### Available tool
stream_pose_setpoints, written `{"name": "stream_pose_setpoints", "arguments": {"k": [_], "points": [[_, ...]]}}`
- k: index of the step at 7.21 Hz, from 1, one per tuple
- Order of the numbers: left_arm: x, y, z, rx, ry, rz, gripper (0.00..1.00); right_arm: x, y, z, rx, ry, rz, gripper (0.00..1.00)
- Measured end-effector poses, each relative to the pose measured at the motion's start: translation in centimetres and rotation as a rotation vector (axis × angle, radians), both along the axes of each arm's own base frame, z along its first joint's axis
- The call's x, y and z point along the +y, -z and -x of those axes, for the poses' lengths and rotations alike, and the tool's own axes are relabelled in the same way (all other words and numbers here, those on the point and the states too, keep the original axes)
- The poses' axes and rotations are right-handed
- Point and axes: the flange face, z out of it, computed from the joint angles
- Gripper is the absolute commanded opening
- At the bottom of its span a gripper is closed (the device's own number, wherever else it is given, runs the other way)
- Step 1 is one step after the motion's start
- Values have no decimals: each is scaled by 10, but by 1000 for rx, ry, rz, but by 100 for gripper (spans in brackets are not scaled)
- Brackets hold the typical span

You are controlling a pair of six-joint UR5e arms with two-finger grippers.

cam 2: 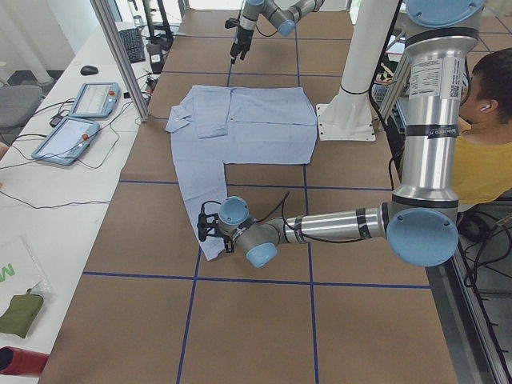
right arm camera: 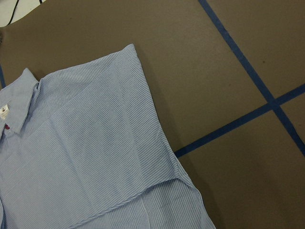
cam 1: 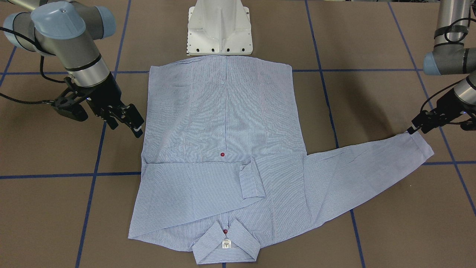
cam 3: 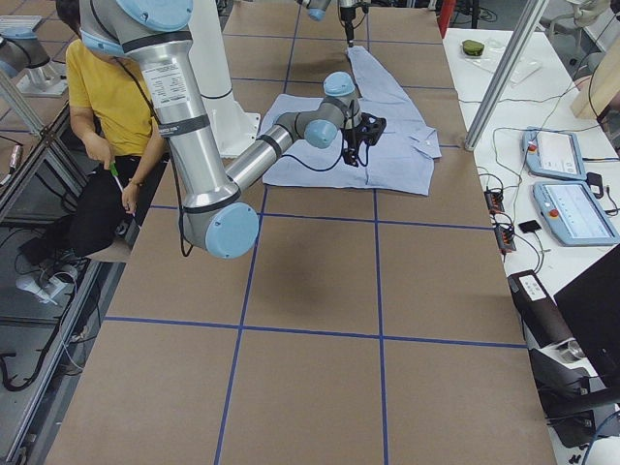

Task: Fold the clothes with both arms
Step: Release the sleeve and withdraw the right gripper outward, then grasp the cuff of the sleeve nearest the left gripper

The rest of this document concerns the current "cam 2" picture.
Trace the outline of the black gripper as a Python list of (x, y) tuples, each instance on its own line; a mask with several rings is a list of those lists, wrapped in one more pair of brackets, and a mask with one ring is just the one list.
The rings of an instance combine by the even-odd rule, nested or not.
[(247, 53), (250, 50), (252, 43), (253, 31), (252, 29), (246, 29), (242, 26), (238, 27), (236, 41), (230, 49), (230, 63), (235, 64), (240, 54), (240, 60), (244, 61)]
[(233, 253), (234, 252), (234, 241), (233, 239), (226, 234), (219, 234), (219, 237), (223, 240), (225, 252), (227, 253)]

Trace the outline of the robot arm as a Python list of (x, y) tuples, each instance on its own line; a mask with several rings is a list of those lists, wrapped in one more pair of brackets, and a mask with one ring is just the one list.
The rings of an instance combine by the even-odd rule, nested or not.
[(297, 1), (284, 10), (271, 0), (245, 1), (240, 15), (225, 21), (226, 29), (237, 29), (236, 38), (230, 49), (230, 62), (235, 64), (238, 58), (242, 61), (245, 59), (260, 15), (263, 15), (281, 36), (286, 37), (308, 13), (319, 11), (323, 4), (324, 1), (321, 0)]
[(400, 185), (378, 208), (297, 216), (262, 222), (246, 202), (227, 198), (214, 216), (214, 235), (227, 251), (239, 246), (263, 266), (284, 243), (349, 243), (384, 237), (393, 252), (416, 266), (437, 266), (457, 248), (459, 200), (451, 186), (459, 134), (466, 56), (476, 45), (481, 1), (408, 1), (405, 51), (388, 89), (380, 118), (407, 93)]

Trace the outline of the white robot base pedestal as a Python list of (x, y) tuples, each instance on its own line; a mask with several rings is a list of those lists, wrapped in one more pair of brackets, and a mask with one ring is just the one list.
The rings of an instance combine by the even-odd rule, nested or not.
[(322, 141), (374, 140), (368, 89), (382, 44), (377, 7), (376, 1), (361, 3), (339, 92), (330, 103), (318, 105)]

